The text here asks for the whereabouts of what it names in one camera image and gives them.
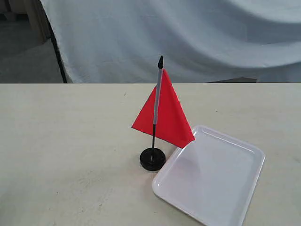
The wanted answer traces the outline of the red flag on black pole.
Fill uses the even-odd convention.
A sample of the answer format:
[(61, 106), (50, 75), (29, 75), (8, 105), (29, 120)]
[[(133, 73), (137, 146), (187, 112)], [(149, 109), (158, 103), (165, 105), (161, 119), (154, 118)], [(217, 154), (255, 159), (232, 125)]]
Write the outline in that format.
[(158, 62), (160, 91), (157, 92), (157, 86), (154, 87), (132, 128), (153, 135), (155, 127), (155, 137), (184, 148), (195, 138), (163, 64), (161, 56)]

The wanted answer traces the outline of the white backdrop cloth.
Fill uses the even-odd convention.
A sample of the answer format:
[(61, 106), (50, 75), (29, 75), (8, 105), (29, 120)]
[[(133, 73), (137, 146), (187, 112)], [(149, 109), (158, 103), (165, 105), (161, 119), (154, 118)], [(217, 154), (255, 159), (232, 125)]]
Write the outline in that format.
[(44, 0), (69, 79), (301, 80), (298, 0)]

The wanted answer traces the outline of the white plastic tray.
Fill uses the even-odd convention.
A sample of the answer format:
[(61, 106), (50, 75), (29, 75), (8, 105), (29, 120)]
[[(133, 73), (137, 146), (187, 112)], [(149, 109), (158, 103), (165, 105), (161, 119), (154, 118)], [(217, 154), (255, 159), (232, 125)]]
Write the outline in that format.
[(259, 148), (197, 125), (194, 141), (176, 148), (154, 177), (154, 194), (206, 226), (240, 226), (265, 154)]

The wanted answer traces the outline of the black backdrop stand pole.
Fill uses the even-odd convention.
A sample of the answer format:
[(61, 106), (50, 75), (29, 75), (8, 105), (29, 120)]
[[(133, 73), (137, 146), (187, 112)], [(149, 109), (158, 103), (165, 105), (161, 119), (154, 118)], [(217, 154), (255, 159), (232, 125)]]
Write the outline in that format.
[(40, 1), (40, 2), (41, 2), (41, 5), (42, 5), (42, 8), (44, 10), (45, 16), (46, 16), (46, 21), (47, 21), (48, 29), (49, 29), (49, 33), (50, 33), (50, 40), (51, 40), (52, 45), (53, 45), (53, 49), (54, 49), (56, 60), (57, 60), (58, 66), (59, 66), (62, 81), (63, 81), (63, 83), (66, 84), (66, 83), (68, 83), (68, 80), (67, 80), (64, 64), (63, 64), (63, 61), (62, 61), (62, 57), (61, 57), (61, 54), (60, 54), (60, 50), (59, 50), (59, 47), (58, 47), (58, 44), (57, 44), (57, 40), (55, 38), (55, 34), (54, 34), (53, 29), (52, 29), (52, 26), (51, 26), (51, 23), (49, 21), (46, 10), (44, 8), (44, 5), (43, 5), (42, 1)]

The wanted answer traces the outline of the beige wooden furniture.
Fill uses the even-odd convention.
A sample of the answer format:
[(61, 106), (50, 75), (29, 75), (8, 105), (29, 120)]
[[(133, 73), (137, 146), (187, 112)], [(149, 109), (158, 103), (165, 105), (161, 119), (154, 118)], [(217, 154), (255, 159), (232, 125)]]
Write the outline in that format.
[(8, 21), (25, 15), (40, 44), (50, 38), (48, 19), (40, 0), (0, 0), (0, 15)]

